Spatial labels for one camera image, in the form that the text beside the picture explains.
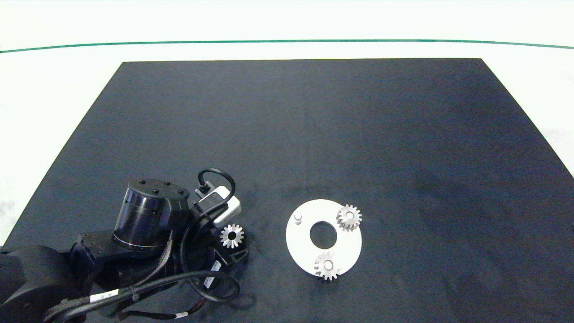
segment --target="central hole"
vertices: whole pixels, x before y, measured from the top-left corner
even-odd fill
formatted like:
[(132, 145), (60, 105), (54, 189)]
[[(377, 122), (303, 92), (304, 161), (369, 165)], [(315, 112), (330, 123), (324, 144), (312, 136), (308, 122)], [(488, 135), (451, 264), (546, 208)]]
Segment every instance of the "central hole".
[(323, 263), (323, 267), (325, 267), (326, 270), (333, 270), (333, 262), (330, 260), (326, 260)]
[(329, 249), (337, 242), (337, 231), (327, 222), (313, 224), (309, 235), (313, 244), (321, 249)]

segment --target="black fabric mat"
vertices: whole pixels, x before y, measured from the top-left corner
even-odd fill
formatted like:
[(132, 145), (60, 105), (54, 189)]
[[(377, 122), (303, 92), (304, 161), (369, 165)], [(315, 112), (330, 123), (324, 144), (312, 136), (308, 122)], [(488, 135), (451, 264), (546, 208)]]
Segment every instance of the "black fabric mat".
[[(206, 166), (235, 178), (253, 244), (242, 298), (181, 321), (574, 318), (574, 182), (480, 59), (124, 63), (6, 248), (67, 249), (113, 228), (128, 181), (192, 189)], [(361, 256), (333, 283), (285, 242), (291, 212), (316, 198), (363, 214)], [(145, 308), (194, 299), (173, 288)]]

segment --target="silver gear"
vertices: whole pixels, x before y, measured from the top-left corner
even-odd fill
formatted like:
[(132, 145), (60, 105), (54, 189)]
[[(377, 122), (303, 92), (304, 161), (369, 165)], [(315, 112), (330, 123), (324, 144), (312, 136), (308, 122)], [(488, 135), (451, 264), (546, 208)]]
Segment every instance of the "silver gear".
[(315, 274), (323, 277), (325, 280), (337, 279), (340, 268), (333, 261), (334, 253), (323, 253), (315, 260)]
[(360, 211), (353, 205), (347, 204), (337, 213), (337, 223), (346, 231), (353, 231), (360, 225), (361, 220)]
[[(235, 237), (233, 239), (229, 238), (229, 234), (231, 232), (235, 233)], [(239, 246), (243, 239), (243, 234), (243, 228), (241, 228), (239, 225), (231, 224), (223, 228), (219, 237), (221, 238), (221, 242), (223, 243), (224, 247), (233, 249)]]

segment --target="white label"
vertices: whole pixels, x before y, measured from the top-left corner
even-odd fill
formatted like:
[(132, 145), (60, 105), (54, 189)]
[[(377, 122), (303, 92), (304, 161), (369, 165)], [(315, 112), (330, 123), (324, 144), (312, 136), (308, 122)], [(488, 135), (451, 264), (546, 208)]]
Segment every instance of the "white label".
[(187, 312), (176, 313), (176, 318), (186, 317), (188, 315)]
[(116, 296), (116, 295), (118, 295), (118, 293), (119, 293), (119, 289), (115, 289), (115, 290), (105, 291), (105, 292), (99, 293), (99, 294), (90, 295), (90, 303), (97, 302), (97, 301), (100, 301), (100, 300), (108, 298), (108, 297)]
[[(215, 261), (214, 265), (211, 266), (211, 270), (212, 271), (219, 271), (219, 268), (221, 268), (221, 263), (219, 261)], [(206, 288), (209, 288), (211, 286), (211, 283), (214, 282), (214, 277), (207, 277), (204, 281), (203, 281), (203, 285), (205, 285)]]

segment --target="white circular plate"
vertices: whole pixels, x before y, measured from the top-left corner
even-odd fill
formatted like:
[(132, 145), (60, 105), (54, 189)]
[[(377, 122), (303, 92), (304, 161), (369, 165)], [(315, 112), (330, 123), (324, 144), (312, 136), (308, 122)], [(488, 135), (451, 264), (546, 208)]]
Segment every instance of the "white circular plate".
[[(329, 252), (333, 255), (333, 264), (339, 267), (339, 274), (347, 272), (359, 259), (362, 238), (360, 228), (345, 231), (337, 224), (337, 213), (343, 207), (328, 199), (314, 199), (303, 203), (289, 217), (285, 237), (287, 249), (295, 262), (304, 271), (316, 275), (315, 260), (319, 255)], [(301, 224), (296, 217), (301, 216)], [(321, 249), (311, 241), (311, 227), (317, 222), (327, 222), (337, 232), (337, 241), (328, 249)]]

